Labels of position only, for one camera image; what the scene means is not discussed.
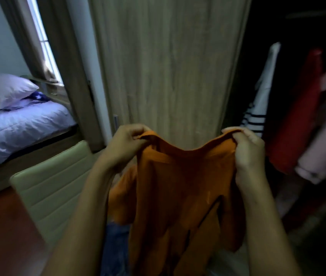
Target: chair backrest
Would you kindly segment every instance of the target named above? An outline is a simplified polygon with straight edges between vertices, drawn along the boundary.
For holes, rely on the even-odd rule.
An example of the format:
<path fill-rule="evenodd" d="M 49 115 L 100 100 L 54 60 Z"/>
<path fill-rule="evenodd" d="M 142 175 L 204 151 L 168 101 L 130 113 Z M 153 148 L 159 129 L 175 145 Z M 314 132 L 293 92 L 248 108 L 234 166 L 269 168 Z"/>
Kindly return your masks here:
<path fill-rule="evenodd" d="M 16 173 L 10 183 L 47 245 L 55 246 L 95 162 L 87 142 Z"/>

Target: wooden door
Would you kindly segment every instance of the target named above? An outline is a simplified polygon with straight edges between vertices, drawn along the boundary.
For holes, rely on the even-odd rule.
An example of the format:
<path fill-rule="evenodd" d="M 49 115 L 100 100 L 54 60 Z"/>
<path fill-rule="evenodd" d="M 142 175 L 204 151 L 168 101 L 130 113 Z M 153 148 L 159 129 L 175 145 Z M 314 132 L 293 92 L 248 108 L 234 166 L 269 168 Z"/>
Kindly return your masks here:
<path fill-rule="evenodd" d="M 90 0 L 112 113 L 193 149 L 219 135 L 251 0 Z"/>

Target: orange shirt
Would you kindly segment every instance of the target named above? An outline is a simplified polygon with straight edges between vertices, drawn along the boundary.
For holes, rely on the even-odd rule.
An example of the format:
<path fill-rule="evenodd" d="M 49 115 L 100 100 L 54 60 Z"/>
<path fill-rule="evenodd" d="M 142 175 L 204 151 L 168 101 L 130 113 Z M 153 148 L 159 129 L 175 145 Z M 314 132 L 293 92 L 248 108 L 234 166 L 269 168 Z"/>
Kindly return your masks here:
<path fill-rule="evenodd" d="M 241 246 L 245 214 L 233 180 L 236 131 L 190 151 L 153 131 L 140 136 L 154 140 L 111 189 L 108 203 L 116 223 L 132 224 L 132 275 L 203 275 L 217 246 Z"/>

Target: blue jeans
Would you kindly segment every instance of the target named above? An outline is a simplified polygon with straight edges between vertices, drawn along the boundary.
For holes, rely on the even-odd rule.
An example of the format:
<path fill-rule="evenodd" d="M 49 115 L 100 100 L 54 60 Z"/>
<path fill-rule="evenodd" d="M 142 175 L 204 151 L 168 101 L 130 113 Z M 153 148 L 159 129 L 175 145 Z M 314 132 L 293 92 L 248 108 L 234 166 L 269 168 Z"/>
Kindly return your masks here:
<path fill-rule="evenodd" d="M 129 232 L 129 225 L 110 223 L 106 226 L 100 276 L 129 276 Z"/>

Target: white bedsheet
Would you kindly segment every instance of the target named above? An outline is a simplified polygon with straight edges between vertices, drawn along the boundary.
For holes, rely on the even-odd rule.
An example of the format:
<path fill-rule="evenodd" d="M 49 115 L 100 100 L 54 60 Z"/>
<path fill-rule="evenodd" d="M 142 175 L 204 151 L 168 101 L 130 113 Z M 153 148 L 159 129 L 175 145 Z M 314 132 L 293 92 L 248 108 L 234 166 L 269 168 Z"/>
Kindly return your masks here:
<path fill-rule="evenodd" d="M 0 164 L 12 153 L 75 124 L 69 111 L 54 102 L 0 111 Z"/>

